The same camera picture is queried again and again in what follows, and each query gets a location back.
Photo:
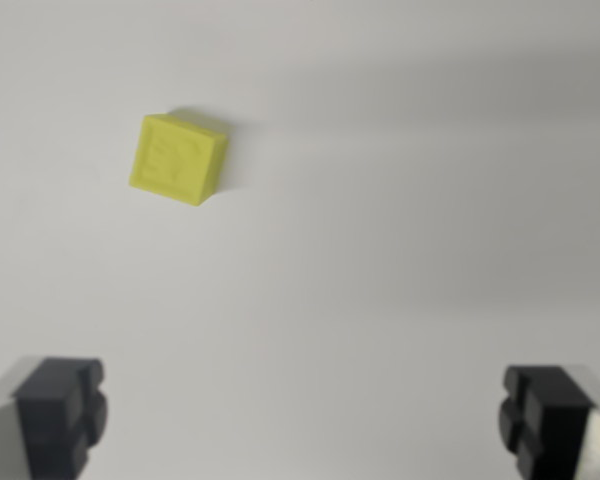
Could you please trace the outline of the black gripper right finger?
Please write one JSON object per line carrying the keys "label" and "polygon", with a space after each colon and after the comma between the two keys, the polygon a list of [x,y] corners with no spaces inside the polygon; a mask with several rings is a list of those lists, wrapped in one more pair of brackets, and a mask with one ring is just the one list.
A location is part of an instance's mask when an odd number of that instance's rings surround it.
{"label": "black gripper right finger", "polygon": [[584,365],[510,365],[498,428],[523,479],[600,479],[600,379]]}

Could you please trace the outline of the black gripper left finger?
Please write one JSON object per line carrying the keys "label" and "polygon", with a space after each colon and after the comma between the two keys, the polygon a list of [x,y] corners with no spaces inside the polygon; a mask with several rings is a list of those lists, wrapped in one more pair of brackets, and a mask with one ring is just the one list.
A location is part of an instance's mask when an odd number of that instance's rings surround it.
{"label": "black gripper left finger", "polygon": [[0,376],[0,479],[77,479],[103,437],[97,358],[25,356]]}

